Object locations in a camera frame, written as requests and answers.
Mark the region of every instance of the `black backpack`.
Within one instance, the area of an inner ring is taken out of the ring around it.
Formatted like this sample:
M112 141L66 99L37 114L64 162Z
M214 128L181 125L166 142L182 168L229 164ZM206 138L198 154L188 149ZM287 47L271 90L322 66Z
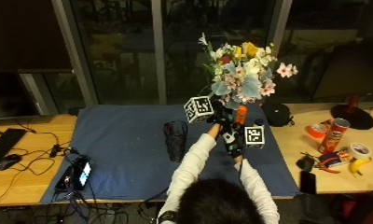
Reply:
M270 126L283 127L287 124L294 125L293 116L286 105L263 103L261 109Z

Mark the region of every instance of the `person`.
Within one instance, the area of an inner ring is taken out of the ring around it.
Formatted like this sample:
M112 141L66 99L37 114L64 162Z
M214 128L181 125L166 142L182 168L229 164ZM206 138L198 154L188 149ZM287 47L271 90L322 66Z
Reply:
M223 179L197 180L219 130L221 125L214 123L190 146L172 176L157 224L278 223L277 206L265 183L241 153L233 154L233 160L243 188Z

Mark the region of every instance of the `white sweater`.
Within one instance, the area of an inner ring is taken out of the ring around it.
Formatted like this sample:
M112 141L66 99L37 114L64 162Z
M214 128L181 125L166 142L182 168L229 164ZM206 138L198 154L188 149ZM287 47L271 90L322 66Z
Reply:
M197 181L197 177L203 168L205 161L209 158L209 152L215 145L214 139L202 134L197 142L192 145L186 153L182 163L174 170L170 187L166 191L166 201L160 209L158 217L165 211L177 211L178 200L189 185ZM234 165L235 170L239 170L239 163ZM242 161L241 182L245 190L253 200L258 213L261 214L265 223L278 223L277 206L266 189L265 183L257 171L251 168L247 160ZM174 224L173 221L162 221L160 224Z

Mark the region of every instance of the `dark hair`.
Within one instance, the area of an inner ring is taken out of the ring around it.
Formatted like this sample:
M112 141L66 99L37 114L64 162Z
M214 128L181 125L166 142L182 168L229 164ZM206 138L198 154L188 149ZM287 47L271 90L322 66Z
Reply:
M262 224L247 192L223 179L197 180L178 203L177 224Z

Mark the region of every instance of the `chair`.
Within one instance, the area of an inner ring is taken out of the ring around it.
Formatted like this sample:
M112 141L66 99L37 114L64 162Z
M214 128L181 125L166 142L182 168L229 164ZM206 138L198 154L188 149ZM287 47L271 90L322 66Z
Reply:
M338 205L338 215L344 224L373 224L373 191L360 197L344 196Z

